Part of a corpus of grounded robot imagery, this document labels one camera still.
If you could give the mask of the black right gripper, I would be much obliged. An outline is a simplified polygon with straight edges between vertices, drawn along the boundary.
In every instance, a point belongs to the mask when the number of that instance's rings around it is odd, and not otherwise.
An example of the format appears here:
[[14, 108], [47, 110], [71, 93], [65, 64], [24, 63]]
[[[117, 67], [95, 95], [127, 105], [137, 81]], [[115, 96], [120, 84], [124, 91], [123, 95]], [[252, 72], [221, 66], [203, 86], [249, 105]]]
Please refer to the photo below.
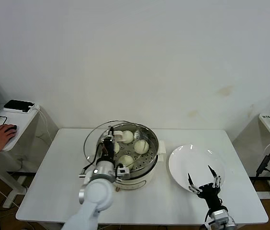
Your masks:
[[189, 190], [195, 194], [198, 194], [197, 196], [199, 198], [204, 199], [210, 211], [218, 211], [223, 209], [221, 200], [218, 197], [220, 192], [221, 176], [218, 175], [209, 165], [208, 168], [214, 177], [214, 181], [198, 188], [194, 185], [190, 174], [188, 174]]

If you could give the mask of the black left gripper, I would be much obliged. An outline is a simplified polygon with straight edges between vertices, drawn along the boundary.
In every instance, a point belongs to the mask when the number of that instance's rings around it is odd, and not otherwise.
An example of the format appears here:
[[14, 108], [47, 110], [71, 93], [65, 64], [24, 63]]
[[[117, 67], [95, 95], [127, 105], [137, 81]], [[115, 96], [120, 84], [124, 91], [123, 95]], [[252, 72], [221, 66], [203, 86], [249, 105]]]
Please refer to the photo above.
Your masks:
[[99, 161], [108, 161], [114, 163], [114, 142], [112, 138], [114, 137], [114, 128], [113, 126], [109, 127], [108, 135], [101, 137], [101, 156]]

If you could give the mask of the person's bare hand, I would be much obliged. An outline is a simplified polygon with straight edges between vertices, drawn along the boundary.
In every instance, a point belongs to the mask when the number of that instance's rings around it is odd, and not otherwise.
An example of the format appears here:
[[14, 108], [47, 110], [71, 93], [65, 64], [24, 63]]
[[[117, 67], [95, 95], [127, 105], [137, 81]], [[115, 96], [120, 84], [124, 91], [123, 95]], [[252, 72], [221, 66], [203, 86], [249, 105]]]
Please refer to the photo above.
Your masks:
[[16, 125], [1, 125], [0, 126], [0, 150], [16, 135]]

